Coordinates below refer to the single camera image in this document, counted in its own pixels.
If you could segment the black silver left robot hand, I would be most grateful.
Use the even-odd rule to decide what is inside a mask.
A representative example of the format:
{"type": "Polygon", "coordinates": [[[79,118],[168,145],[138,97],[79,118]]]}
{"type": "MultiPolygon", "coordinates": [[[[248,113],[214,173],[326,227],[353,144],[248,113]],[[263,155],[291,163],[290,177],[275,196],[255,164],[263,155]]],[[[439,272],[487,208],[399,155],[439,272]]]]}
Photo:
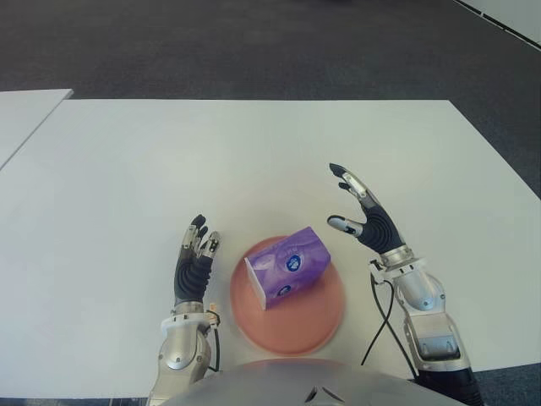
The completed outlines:
{"type": "Polygon", "coordinates": [[[212,264],[221,246],[221,235],[217,231],[204,240],[208,232],[205,224],[206,218],[199,214],[183,236],[173,280],[175,305],[203,302],[212,264]]]}

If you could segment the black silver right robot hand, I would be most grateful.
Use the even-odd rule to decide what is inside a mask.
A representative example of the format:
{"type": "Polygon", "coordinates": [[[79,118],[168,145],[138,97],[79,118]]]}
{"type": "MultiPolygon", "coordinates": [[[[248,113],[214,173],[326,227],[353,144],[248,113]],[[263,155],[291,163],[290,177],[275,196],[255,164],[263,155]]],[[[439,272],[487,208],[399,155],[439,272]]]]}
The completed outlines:
{"type": "Polygon", "coordinates": [[[330,163],[329,168],[341,182],[339,187],[353,195],[366,217],[366,222],[355,222],[346,217],[332,215],[327,224],[353,236],[360,244],[379,255],[400,248],[405,244],[396,225],[372,191],[345,167],[330,163]]]}

